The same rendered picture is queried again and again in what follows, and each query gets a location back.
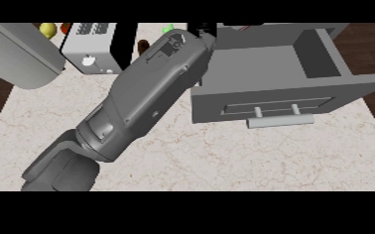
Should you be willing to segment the silver and black toaster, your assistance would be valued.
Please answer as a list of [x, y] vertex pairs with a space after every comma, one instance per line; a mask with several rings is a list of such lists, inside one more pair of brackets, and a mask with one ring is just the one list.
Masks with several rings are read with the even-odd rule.
[[83, 74], [120, 74], [130, 65], [136, 23], [73, 23], [61, 54]]

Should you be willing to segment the pale grey rounded appliance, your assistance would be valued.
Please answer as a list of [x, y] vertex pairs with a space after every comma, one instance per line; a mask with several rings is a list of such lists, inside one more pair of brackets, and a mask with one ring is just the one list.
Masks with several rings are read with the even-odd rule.
[[48, 85], [65, 69], [65, 57], [31, 23], [0, 23], [0, 78], [23, 89]]

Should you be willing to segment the grey cabinet body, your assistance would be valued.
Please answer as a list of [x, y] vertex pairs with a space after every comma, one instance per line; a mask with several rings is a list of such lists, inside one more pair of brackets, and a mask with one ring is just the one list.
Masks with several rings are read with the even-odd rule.
[[263, 23], [241, 31], [219, 24], [217, 50], [290, 46], [302, 33], [322, 29], [331, 39], [340, 35], [347, 23]]

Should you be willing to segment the grey open drawer box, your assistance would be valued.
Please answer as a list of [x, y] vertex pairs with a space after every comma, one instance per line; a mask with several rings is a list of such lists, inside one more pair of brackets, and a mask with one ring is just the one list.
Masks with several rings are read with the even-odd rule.
[[347, 77], [352, 73], [331, 37], [322, 29], [300, 34], [290, 46], [216, 50], [203, 78], [203, 87], [281, 88], [310, 78]]

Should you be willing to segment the brown bottle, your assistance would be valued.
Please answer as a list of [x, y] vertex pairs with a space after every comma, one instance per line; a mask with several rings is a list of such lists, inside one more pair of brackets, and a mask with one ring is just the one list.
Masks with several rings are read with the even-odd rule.
[[148, 48], [149, 48], [148, 41], [147, 40], [139, 40], [139, 42], [138, 42], [138, 53], [139, 53], [139, 55], [144, 54], [144, 52], [148, 50]]

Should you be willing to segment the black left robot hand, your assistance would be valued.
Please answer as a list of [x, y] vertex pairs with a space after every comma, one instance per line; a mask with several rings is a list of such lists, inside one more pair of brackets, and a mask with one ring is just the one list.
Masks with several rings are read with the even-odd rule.
[[186, 30], [197, 37], [201, 37], [204, 34], [210, 34], [213, 37], [217, 37], [217, 24], [216, 23], [188, 23]]

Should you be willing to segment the yellow lemon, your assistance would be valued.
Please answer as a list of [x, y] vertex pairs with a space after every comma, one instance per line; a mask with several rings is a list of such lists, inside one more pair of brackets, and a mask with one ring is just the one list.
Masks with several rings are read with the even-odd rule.
[[40, 25], [40, 32], [48, 39], [51, 39], [58, 33], [58, 26], [55, 23], [43, 23]]

